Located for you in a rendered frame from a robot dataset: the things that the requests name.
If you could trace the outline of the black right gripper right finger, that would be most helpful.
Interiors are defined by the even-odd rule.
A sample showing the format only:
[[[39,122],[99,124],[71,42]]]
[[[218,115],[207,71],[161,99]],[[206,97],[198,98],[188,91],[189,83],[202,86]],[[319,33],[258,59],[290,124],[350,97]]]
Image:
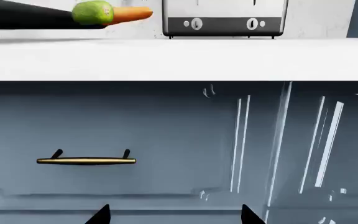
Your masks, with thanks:
[[[245,204],[242,205],[241,222],[242,224],[265,224],[265,222]]]

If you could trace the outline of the blue-grey cabinet drawer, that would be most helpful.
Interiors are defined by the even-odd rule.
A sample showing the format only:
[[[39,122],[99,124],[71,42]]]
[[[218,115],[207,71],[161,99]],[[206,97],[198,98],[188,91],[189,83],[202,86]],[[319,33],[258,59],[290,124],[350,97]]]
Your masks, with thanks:
[[[136,164],[37,164],[122,157]],[[358,82],[0,82],[0,224],[358,224]]]

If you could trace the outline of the black flat tray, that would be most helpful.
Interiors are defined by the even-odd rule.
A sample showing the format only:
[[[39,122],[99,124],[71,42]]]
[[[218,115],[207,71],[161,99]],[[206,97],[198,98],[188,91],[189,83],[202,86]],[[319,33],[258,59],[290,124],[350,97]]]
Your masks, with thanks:
[[[0,30],[14,29],[104,29],[104,25],[81,25],[71,12],[0,0]]]

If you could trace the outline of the orange carrot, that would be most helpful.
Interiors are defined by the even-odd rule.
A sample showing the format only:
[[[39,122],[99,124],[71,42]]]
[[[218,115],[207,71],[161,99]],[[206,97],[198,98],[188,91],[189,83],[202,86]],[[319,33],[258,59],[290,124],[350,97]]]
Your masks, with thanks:
[[[113,14],[113,20],[104,23],[104,26],[144,20],[149,18],[153,11],[149,7],[113,7]]]

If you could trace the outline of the silver two-knob toaster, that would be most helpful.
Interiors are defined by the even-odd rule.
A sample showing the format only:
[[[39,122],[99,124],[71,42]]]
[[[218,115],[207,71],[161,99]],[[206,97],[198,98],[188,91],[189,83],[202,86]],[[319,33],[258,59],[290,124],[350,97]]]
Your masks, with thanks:
[[[288,0],[162,0],[167,37],[279,37]]]

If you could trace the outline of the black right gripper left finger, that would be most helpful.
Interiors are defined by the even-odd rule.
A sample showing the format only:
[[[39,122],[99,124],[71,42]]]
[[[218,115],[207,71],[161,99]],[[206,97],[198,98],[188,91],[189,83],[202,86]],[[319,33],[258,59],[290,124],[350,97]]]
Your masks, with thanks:
[[[111,214],[109,205],[103,206],[85,224],[110,224]]]

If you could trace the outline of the green round vegetable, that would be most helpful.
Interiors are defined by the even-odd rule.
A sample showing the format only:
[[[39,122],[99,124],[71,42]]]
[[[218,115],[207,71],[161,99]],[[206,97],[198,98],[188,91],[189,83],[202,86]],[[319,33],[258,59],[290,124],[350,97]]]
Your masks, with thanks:
[[[107,1],[84,1],[74,6],[71,17],[83,25],[108,24],[114,19],[114,9]]]

